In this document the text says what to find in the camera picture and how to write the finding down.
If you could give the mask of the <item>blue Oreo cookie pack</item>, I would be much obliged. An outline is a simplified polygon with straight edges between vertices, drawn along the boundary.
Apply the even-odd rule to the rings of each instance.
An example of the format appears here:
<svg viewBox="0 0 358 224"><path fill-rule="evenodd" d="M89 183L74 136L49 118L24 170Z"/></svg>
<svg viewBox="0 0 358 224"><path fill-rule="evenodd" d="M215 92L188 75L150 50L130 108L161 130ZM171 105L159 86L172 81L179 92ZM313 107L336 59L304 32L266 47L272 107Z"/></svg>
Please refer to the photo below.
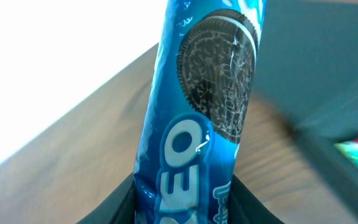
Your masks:
<svg viewBox="0 0 358 224"><path fill-rule="evenodd" d="M136 223L227 223L265 1L169 1L134 167Z"/></svg>

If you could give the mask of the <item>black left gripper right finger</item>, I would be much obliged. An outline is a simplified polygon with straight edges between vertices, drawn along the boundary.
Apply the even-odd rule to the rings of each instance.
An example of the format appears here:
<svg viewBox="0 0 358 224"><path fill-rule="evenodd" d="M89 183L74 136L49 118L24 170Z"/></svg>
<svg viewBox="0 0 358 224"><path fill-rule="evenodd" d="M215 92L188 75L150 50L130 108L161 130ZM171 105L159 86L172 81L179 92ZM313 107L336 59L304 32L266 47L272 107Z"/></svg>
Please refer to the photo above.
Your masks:
<svg viewBox="0 0 358 224"><path fill-rule="evenodd" d="M228 224L284 224L235 176L229 193Z"/></svg>

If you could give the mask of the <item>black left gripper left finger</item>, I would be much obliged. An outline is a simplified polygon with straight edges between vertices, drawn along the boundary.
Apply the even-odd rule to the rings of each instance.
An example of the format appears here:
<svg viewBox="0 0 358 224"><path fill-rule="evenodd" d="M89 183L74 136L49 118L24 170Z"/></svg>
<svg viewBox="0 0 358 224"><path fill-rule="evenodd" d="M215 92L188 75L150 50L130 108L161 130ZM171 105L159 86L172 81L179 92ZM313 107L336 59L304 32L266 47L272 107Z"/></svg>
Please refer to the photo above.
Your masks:
<svg viewBox="0 0 358 224"><path fill-rule="evenodd" d="M133 173L131 173L78 224L134 224L134 222L135 187Z"/></svg>

